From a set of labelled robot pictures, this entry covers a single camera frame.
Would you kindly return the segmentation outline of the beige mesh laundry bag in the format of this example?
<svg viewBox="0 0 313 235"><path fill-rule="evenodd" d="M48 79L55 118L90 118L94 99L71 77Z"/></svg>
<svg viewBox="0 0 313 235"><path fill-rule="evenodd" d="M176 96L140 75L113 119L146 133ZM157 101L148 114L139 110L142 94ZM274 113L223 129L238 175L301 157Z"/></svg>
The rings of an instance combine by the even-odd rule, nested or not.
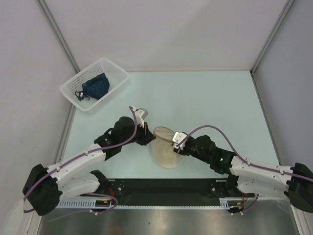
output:
<svg viewBox="0 0 313 235"><path fill-rule="evenodd" d="M153 130L153 135L155 139L151 144L152 158L154 162L168 169L173 169L178 167L183 156L174 152L172 146L172 139L175 132L167 127L159 126Z"/></svg>

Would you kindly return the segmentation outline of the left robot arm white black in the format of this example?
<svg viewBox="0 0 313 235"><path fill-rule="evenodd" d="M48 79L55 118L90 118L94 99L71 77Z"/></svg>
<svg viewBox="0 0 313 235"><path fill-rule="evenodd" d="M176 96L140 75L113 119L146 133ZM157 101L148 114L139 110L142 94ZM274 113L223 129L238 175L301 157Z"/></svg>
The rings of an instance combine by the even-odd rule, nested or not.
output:
<svg viewBox="0 0 313 235"><path fill-rule="evenodd" d="M153 140L155 136L146 122L137 124L130 117L121 117L114 127L96 138L79 155L47 167L42 164L34 166L22 189L24 212L35 211L37 215L43 216L66 199L89 193L104 195L108 190L108 183L103 173L92 170L83 177L79 177L79 174L88 167L117 155L127 144L146 146Z"/></svg>

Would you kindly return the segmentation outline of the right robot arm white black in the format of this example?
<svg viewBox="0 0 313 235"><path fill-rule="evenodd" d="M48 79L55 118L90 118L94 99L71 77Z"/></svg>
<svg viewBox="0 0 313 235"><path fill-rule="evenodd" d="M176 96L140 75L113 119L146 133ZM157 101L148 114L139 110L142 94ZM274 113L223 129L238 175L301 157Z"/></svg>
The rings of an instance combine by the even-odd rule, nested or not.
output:
<svg viewBox="0 0 313 235"><path fill-rule="evenodd" d="M225 190L230 196L254 193L288 199L304 212L313 211L313 173L304 164L294 166L266 164L242 158L235 151L219 148L208 135L197 138L176 132L173 151L192 156L219 174L227 174Z"/></svg>

